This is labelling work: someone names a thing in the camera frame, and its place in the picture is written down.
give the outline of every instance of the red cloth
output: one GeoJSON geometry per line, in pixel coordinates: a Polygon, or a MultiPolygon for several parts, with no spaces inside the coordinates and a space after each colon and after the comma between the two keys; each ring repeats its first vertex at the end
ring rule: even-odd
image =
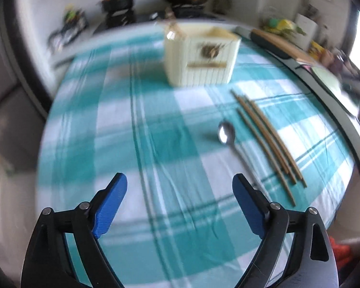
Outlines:
{"type": "Polygon", "coordinates": [[[339,245],[335,242],[333,237],[329,236],[330,245],[335,255],[337,270],[353,260],[352,251],[349,245],[339,245]]]}

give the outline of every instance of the tablecloth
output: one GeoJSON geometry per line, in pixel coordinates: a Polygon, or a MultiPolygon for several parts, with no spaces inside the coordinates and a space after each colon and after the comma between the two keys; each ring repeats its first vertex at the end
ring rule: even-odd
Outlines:
{"type": "MultiPolygon", "coordinates": [[[[316,207],[326,226],[348,185],[354,160],[338,127],[302,81],[243,39],[227,85],[172,88],[163,69],[163,35],[121,40],[78,55],[54,100],[38,166],[38,210],[73,209],[117,172],[128,191],[99,242],[126,287],[234,287],[257,246],[231,188],[244,173],[220,144],[222,120],[287,209],[316,207]],[[308,187],[290,201],[263,151],[236,112],[230,90],[255,100],[297,161],[308,187]]],[[[80,279],[88,283],[68,235],[80,279]]],[[[291,237],[273,277],[282,272],[291,237]]]]}

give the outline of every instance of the blue gripper pad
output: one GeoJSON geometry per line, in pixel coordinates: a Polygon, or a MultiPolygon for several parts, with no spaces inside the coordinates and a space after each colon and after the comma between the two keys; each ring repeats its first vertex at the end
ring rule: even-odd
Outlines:
{"type": "Polygon", "coordinates": [[[242,174],[233,177],[232,190],[252,232],[263,239],[269,210],[258,195],[261,192],[255,191],[242,174]]]}
{"type": "Polygon", "coordinates": [[[116,179],[111,190],[104,198],[103,203],[95,214],[95,222],[92,229],[92,234],[96,239],[99,239],[102,234],[105,234],[116,215],[117,210],[127,192],[127,177],[120,173],[116,179]]]}

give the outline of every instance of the wooden chopstick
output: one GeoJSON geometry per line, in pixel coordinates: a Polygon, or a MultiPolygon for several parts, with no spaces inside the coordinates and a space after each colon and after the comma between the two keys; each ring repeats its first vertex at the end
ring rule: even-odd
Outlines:
{"type": "Polygon", "coordinates": [[[293,174],[291,168],[289,167],[287,161],[285,160],[284,155],[282,154],[281,150],[279,149],[279,147],[275,143],[272,135],[268,132],[267,128],[264,126],[264,124],[262,123],[260,118],[258,118],[256,116],[254,111],[250,108],[250,106],[247,105],[247,103],[245,102],[245,100],[241,96],[237,95],[233,90],[231,92],[232,92],[233,96],[236,98],[236,100],[240,103],[240,105],[247,112],[247,114],[250,116],[250,118],[253,120],[253,122],[258,127],[258,129],[260,130],[261,134],[263,135],[263,137],[267,141],[268,145],[271,147],[271,150],[275,154],[275,157],[279,161],[279,163],[280,163],[282,169],[284,170],[284,172],[286,174],[289,174],[291,176],[292,181],[294,182],[294,184],[296,184],[297,180],[296,180],[295,175],[293,174]]]}
{"type": "Polygon", "coordinates": [[[288,187],[287,182],[285,181],[285,178],[282,174],[282,171],[279,168],[279,165],[277,164],[275,158],[273,157],[273,155],[271,154],[271,152],[269,151],[269,149],[267,148],[264,140],[261,138],[260,134],[258,134],[258,132],[256,131],[256,129],[254,128],[254,126],[250,123],[250,121],[245,117],[245,114],[242,112],[242,110],[240,108],[237,108],[238,113],[240,114],[241,118],[244,120],[244,123],[250,128],[250,130],[252,131],[253,135],[256,137],[257,141],[259,142],[260,146],[263,148],[264,152],[266,153],[268,159],[271,161],[271,163],[273,164],[273,168],[275,169],[277,175],[279,176],[282,185],[284,186],[285,190],[287,191],[287,194],[289,196],[289,198],[291,199],[292,205],[295,207],[296,206],[296,202],[295,202],[295,198],[293,198],[292,192],[288,187]]]}
{"type": "Polygon", "coordinates": [[[260,110],[260,108],[255,104],[254,101],[251,101],[250,99],[248,100],[248,102],[250,103],[250,105],[252,106],[252,108],[254,109],[254,111],[256,112],[256,114],[261,118],[261,120],[264,122],[265,126],[268,128],[268,130],[270,131],[270,133],[272,134],[272,136],[274,137],[274,139],[276,140],[276,142],[278,143],[279,147],[281,148],[281,150],[284,152],[285,156],[287,157],[287,159],[289,160],[289,163],[291,164],[293,170],[295,171],[297,177],[301,180],[302,184],[304,187],[307,187],[307,183],[305,182],[301,171],[298,167],[298,165],[296,164],[296,161],[293,159],[291,153],[289,152],[289,150],[287,149],[287,147],[285,146],[284,142],[281,140],[279,134],[277,133],[277,131],[275,130],[275,128],[273,127],[273,125],[270,123],[270,121],[268,120],[268,118],[263,114],[263,112],[260,110]]]}

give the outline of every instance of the metal spoon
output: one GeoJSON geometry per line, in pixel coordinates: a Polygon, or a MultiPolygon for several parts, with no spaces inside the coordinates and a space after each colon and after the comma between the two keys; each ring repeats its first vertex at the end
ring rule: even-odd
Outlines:
{"type": "Polygon", "coordinates": [[[255,173],[252,167],[248,164],[247,160],[244,158],[244,156],[237,150],[237,147],[234,144],[234,140],[236,137],[236,132],[234,129],[234,126],[229,121],[222,121],[219,124],[219,127],[217,129],[217,135],[219,138],[219,141],[222,144],[228,145],[231,150],[238,156],[241,163],[243,164],[246,171],[248,171],[250,177],[254,180],[254,184],[257,186],[257,188],[264,194],[265,197],[269,200],[269,194],[264,189],[264,185],[262,184],[261,180],[259,179],[258,175],[255,173]]]}

